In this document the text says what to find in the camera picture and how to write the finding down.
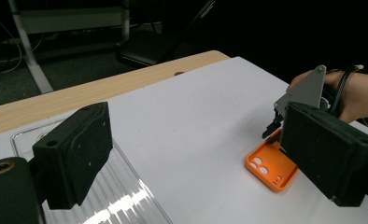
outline wooden table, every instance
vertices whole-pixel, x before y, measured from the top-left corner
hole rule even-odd
[[[114,77],[107,77],[64,90],[0,105],[0,133],[142,88],[173,77],[176,73],[188,72],[225,59],[229,59],[229,57],[219,51],[211,50]]]

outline white surface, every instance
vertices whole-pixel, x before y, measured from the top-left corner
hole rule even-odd
[[[244,59],[214,63],[108,99],[113,137],[174,223],[368,223],[368,197],[338,207],[301,172],[274,193],[246,169],[286,87]],[[40,123],[0,134],[0,158]]]

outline phone case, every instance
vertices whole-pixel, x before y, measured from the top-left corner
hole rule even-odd
[[[262,144],[247,155],[245,166],[269,189],[280,192],[285,189],[298,172],[278,141],[270,141],[280,135],[281,128],[274,131]]]

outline gray carpet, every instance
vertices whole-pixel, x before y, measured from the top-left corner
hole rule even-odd
[[[157,32],[162,30],[160,23],[155,27]],[[133,26],[131,32],[141,29],[151,26]],[[32,46],[39,44],[35,58],[55,91],[134,70],[115,59],[114,47],[121,41],[120,27],[29,37],[33,39]],[[0,105],[41,94],[24,60],[6,72],[18,64],[18,52],[14,44],[0,44]]]

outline orange phone case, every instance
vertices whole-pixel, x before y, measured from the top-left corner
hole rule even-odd
[[[297,165],[281,151],[284,149],[278,141],[268,143],[269,139],[280,133],[281,128],[248,154],[245,160],[246,168],[275,192],[285,189],[298,172]]]

